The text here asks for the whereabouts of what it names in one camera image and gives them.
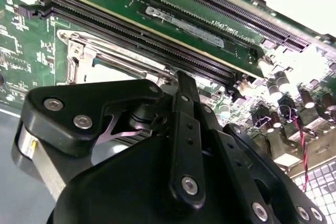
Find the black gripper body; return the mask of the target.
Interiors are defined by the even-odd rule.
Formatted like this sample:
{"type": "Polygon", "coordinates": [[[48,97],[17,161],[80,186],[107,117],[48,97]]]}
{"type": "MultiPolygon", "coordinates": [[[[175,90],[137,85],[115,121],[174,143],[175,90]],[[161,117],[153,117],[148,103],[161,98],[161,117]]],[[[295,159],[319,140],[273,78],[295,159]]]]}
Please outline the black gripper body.
{"type": "Polygon", "coordinates": [[[233,223],[229,182],[202,139],[195,105],[173,113],[156,136],[77,175],[61,193],[53,223],[233,223]]]}

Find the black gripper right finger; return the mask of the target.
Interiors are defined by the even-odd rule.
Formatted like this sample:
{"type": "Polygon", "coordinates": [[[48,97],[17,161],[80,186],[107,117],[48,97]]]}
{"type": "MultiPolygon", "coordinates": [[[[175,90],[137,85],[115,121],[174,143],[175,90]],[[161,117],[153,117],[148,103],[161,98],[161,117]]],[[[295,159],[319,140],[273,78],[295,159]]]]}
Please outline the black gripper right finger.
{"type": "Polygon", "coordinates": [[[206,105],[195,105],[202,139],[229,182],[225,203],[233,223],[326,223],[320,209],[236,124],[221,127],[206,105]]]}

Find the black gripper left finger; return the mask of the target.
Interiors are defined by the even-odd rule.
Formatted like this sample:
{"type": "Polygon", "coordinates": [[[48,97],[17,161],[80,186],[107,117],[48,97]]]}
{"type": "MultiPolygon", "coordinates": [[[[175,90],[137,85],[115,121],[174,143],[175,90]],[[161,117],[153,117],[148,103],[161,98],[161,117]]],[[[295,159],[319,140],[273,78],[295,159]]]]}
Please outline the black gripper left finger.
{"type": "Polygon", "coordinates": [[[147,79],[35,88],[26,95],[22,128],[59,173],[76,175],[58,206],[117,208],[155,203],[199,208],[205,182],[196,82],[179,72],[178,89],[164,93],[147,79]]]}

